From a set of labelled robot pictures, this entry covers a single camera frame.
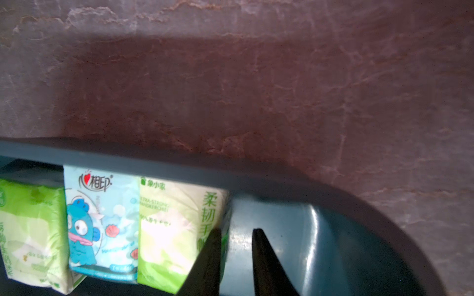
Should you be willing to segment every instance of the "blue tissue pack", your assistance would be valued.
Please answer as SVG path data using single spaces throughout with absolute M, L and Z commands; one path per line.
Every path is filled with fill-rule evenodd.
M 139 180 L 64 166 L 69 267 L 110 281 L 136 283 Z

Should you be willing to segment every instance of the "hangyodon character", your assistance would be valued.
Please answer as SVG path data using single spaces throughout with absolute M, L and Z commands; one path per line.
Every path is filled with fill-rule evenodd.
M 88 211 L 89 205 L 84 199 L 76 199 L 67 206 L 69 258 L 72 263 L 80 265 L 97 263 L 92 245 L 100 239 L 100 230 L 93 227 Z

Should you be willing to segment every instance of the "brand logo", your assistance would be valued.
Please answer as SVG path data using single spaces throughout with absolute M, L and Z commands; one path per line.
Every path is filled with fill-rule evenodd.
M 112 185 L 110 179 L 114 176 L 110 175 L 110 177 L 105 176 L 94 176 L 91 174 L 90 170 L 87 170 L 85 174 L 82 174 L 79 177 L 79 187 L 84 187 L 90 191 L 106 191 Z

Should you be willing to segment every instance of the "heart logo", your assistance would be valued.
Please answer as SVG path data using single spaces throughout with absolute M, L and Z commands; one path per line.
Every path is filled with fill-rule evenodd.
M 84 182 L 86 183 L 86 185 L 89 184 L 89 181 L 91 180 L 91 174 L 87 174 L 87 175 L 84 175 Z

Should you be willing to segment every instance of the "textured wall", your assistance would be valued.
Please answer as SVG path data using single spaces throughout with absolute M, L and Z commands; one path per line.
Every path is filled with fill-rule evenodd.
M 4 0 L 0 135 L 283 161 L 474 292 L 469 0 Z

